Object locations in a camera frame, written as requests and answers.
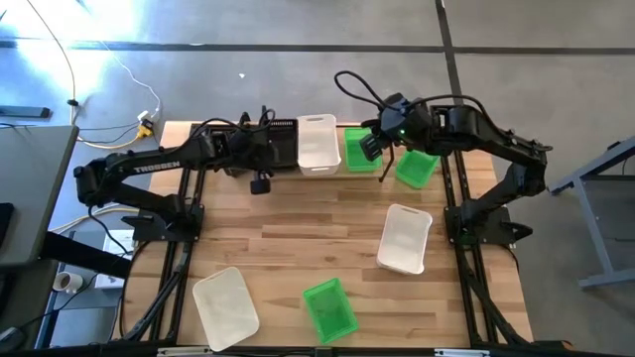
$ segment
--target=butcher block tabletop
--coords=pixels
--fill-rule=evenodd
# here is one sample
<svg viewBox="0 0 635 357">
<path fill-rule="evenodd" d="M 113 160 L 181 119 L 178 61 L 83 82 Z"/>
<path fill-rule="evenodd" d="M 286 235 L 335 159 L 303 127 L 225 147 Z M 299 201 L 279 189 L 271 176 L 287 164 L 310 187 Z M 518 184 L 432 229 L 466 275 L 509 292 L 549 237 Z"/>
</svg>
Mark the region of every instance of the butcher block tabletop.
<svg viewBox="0 0 635 357">
<path fill-rule="evenodd" d="M 174 147 L 190 134 L 192 122 L 167 122 L 161 144 Z M 338 128 L 340 138 L 343 128 Z M 395 166 L 403 154 L 397 148 Z M 384 153 L 384 166 L 388 153 Z M 496 184 L 491 157 L 464 154 L 469 188 L 479 197 Z M 458 183 L 454 160 L 449 160 Z M 286 174 L 272 179 L 271 193 L 251 195 L 251 175 L 205 176 L 200 239 L 194 245 L 179 331 L 180 345 L 206 345 L 191 294 L 201 279 L 228 267 L 243 275 L 260 329 L 247 346 L 318 346 L 303 291 L 339 278 L 359 329 L 331 343 L 346 347 L 467 347 L 469 345 L 455 255 L 447 242 L 441 165 L 422 189 L 380 173 L 353 174 L 343 163 L 332 177 Z M 180 170 L 153 174 L 150 191 L 177 193 Z M 190 192 L 194 179 L 190 183 Z M 455 196 L 460 202 L 457 187 Z M 393 203 L 425 210 L 433 217 L 425 271 L 417 276 L 377 266 L 377 250 L 388 207 Z M 125 295 L 124 326 L 130 330 L 157 293 L 167 244 L 153 242 L 136 260 Z M 532 340 L 516 265 L 509 252 L 483 246 L 491 296 L 518 333 Z M 172 313 L 169 299 L 165 319 Z M 476 304 L 481 335 L 482 310 Z"/>
</svg>

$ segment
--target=concrete floor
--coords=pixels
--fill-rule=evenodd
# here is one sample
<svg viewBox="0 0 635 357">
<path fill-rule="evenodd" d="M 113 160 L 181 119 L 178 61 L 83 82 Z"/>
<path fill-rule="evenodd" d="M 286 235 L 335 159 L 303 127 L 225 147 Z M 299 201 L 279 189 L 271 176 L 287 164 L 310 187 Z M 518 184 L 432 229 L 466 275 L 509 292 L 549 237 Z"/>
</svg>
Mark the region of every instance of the concrete floor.
<svg viewBox="0 0 635 357">
<path fill-rule="evenodd" d="M 331 78 L 340 69 L 362 74 L 380 95 L 401 91 L 414 97 L 450 90 L 445 55 L 439 49 L 425 49 L 444 44 L 437 12 L 441 1 L 33 2 L 56 34 L 68 41 L 384 47 L 377 50 L 383 53 L 347 52 L 342 47 L 332 48 L 339 53 L 329 53 L 328 48 L 322 52 L 263 52 L 266 47 L 252 52 L 215 52 L 193 51 L 187 46 L 168 52 L 135 51 L 129 46 L 130 51 L 116 52 L 162 97 L 163 121 L 211 116 L 235 120 L 244 110 L 256 113 L 261 104 L 275 108 L 279 117 L 330 112 L 351 122 L 374 116 L 371 106 L 353 101 L 335 88 Z M 499 126 L 514 127 L 522 136 L 554 146 L 549 154 L 548 182 L 635 133 L 633 56 L 495 54 L 496 48 L 632 50 L 635 2 L 445 0 L 444 4 L 455 46 L 487 47 L 494 53 L 456 55 L 463 93 L 479 98 Z M 25 2 L 0 3 L 2 6 L 8 11 L 0 21 L 0 43 L 50 37 Z M 16 49 L 0 49 L 2 103 L 54 110 L 48 121 L 19 123 L 65 124 L 70 80 L 59 49 L 51 41 L 17 43 Z M 413 53 L 424 51 L 435 53 Z M 154 108 L 153 97 L 129 80 L 110 53 L 68 54 L 75 71 L 77 99 L 83 105 L 77 121 L 80 127 L 131 123 L 142 110 Z M 85 136 L 107 140 L 120 133 L 86 132 Z M 154 141 L 148 139 L 132 149 L 154 147 Z M 70 167 L 106 154 L 77 144 Z M 635 162 L 629 164 L 626 172 L 635 174 Z M 495 161 L 500 178 L 506 166 Z M 131 181 L 148 184 L 142 177 Z M 510 209 L 515 220 L 535 230 L 517 250 L 535 337 L 569 340 L 581 350 L 632 354 L 635 284 L 591 292 L 577 287 L 577 279 L 599 273 L 600 267 L 576 197 L 571 192 L 559 197 L 543 193 L 514 202 Z M 68 173 L 51 225 L 82 214 L 85 209 L 75 200 Z M 114 215 L 106 222 L 111 228 L 125 228 Z M 82 229 L 94 230 L 96 226 L 86 223 Z M 106 337 L 104 328 L 94 327 L 99 323 L 110 326 L 111 320 L 103 318 L 103 313 L 91 311 L 85 317 L 78 317 L 78 313 L 61 316 L 55 344 L 88 343 Z M 90 325 L 85 330 L 101 332 L 72 339 L 76 324 L 69 321 L 80 319 Z"/>
</svg>

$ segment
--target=plastic bin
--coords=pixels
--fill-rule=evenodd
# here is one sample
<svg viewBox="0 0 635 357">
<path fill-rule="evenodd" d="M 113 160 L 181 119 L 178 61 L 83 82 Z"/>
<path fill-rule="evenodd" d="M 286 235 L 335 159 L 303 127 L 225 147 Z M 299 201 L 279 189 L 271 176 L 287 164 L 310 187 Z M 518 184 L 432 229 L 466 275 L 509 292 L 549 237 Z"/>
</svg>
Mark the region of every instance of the plastic bin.
<svg viewBox="0 0 635 357">
<path fill-rule="evenodd" d="M 377 265 L 403 274 L 421 274 L 433 217 L 401 204 L 388 207 Z"/>
<path fill-rule="evenodd" d="M 322 344 L 330 343 L 359 328 L 338 278 L 310 288 L 303 295 Z"/>
<path fill-rule="evenodd" d="M 194 284 L 191 290 L 209 348 L 219 352 L 253 335 L 260 327 L 245 281 L 227 268 Z"/>
<path fill-rule="evenodd" d="M 335 117 L 330 114 L 298 117 L 298 165 L 302 174 L 333 175 L 340 162 Z"/>
<path fill-rule="evenodd" d="M 395 177 L 414 188 L 421 188 L 435 172 L 439 157 L 426 153 L 406 152 L 395 170 Z"/>
<path fill-rule="evenodd" d="M 381 157 L 369 162 L 359 146 L 359 141 L 368 134 L 368 128 L 344 129 L 344 157 L 346 166 L 352 173 L 372 173 L 381 168 Z"/>
</svg>

